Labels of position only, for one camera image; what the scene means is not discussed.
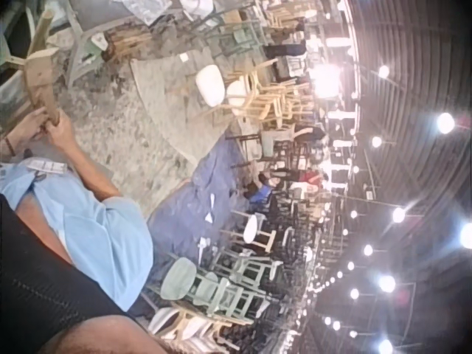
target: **light blue shirt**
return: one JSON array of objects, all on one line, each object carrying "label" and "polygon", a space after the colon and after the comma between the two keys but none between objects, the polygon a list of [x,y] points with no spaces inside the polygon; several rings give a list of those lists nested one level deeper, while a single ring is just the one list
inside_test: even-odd
[{"label": "light blue shirt", "polygon": [[99,202],[69,171],[35,181],[35,171],[21,163],[4,164],[0,173],[0,192],[10,207],[33,192],[75,267],[127,311],[153,265],[153,243],[139,206],[122,197]]}]

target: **forearm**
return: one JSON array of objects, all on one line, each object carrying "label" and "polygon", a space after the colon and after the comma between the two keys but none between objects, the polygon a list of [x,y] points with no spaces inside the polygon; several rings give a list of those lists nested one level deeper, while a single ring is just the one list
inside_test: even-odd
[{"label": "forearm", "polygon": [[83,184],[94,193],[98,201],[121,196],[121,193],[111,183],[110,179],[99,170],[77,143],[71,145],[64,153],[76,169]]}]

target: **black clothing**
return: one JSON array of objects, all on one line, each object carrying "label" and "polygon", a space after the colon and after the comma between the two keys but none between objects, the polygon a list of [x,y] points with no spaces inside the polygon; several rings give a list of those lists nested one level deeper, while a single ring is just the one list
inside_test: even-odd
[{"label": "black clothing", "polygon": [[3,195],[0,213],[0,353],[36,353],[87,319],[127,316],[95,281],[48,249]]}]

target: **white round seat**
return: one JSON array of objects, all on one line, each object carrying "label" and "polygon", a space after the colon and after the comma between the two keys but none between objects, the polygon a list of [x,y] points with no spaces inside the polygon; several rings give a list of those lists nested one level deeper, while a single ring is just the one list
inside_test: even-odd
[{"label": "white round seat", "polygon": [[207,105],[213,108],[223,103],[226,94],[223,75],[215,64],[207,65],[200,70],[195,82]]}]

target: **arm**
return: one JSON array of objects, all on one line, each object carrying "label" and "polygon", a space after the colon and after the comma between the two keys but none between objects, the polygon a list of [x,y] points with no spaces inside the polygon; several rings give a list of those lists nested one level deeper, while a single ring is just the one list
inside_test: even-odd
[{"label": "arm", "polygon": [[82,151],[75,140],[74,130],[69,117],[60,110],[59,124],[46,124],[51,143],[61,150],[70,160],[84,185],[91,190],[98,201],[121,196],[119,190],[102,173],[96,164]]}]

